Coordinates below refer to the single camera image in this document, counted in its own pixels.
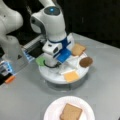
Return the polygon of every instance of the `gray table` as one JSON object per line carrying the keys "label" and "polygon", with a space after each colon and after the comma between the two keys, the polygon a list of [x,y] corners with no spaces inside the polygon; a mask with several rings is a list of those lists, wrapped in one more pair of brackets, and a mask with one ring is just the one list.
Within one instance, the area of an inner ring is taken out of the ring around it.
{"label": "gray table", "polygon": [[120,117],[120,49],[73,34],[87,46],[94,64],[84,83],[73,91],[59,92],[48,87],[33,61],[16,80],[0,87],[0,120],[43,120],[47,107],[62,96],[78,96],[93,108],[96,120]]}

